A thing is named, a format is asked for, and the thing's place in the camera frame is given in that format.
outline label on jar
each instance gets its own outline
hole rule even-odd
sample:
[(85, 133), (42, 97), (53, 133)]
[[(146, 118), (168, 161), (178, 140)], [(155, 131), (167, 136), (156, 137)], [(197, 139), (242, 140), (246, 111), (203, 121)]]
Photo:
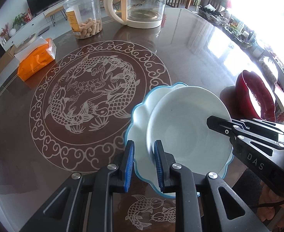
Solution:
[(70, 23), (70, 26), (72, 28), (72, 31), (74, 32), (75, 35), (81, 35), (80, 32), (80, 27), (78, 26), (78, 21), (76, 19), (74, 10), (72, 11), (66, 11), (67, 17), (68, 17), (68, 21)]

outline red bowl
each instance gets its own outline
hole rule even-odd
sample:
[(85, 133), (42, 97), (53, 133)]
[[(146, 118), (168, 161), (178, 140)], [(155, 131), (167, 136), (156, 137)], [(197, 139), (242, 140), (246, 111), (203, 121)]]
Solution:
[(275, 122), (273, 98), (259, 75), (253, 71), (242, 71), (237, 77), (235, 90), (240, 110), (246, 118)]

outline potted plant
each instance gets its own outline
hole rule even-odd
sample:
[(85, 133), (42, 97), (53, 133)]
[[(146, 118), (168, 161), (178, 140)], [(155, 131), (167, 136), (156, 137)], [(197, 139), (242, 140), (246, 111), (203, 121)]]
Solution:
[(8, 40), (8, 31), (9, 31), (9, 23), (5, 25), (5, 28), (1, 29), (0, 37), (3, 38), (3, 44), (5, 44)]
[(13, 20), (13, 28), (18, 30), (21, 26), (25, 25), (25, 22), (23, 19), (24, 16), (25, 16), (25, 13), (21, 13), (15, 17), (15, 19)]

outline kettle handle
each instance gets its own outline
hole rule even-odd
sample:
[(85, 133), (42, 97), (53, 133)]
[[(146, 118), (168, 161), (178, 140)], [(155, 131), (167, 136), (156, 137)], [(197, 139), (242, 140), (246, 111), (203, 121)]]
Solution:
[(113, 0), (103, 0), (103, 4), (105, 11), (110, 18), (121, 24), (127, 24), (127, 0), (121, 0), (121, 18), (114, 12)]

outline human hand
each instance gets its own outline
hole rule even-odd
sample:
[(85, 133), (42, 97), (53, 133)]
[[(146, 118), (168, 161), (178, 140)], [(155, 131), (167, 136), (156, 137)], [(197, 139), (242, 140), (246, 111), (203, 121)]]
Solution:
[[(264, 182), (261, 181), (260, 184), (263, 186), (263, 189), (259, 199), (259, 204), (273, 203), (284, 200), (284, 198), (276, 195)], [(258, 208), (258, 217), (262, 222), (264, 222), (265, 220), (271, 220), (274, 217), (274, 215), (275, 215), (274, 207)], [(284, 216), (277, 223), (277, 227), (284, 228)]]

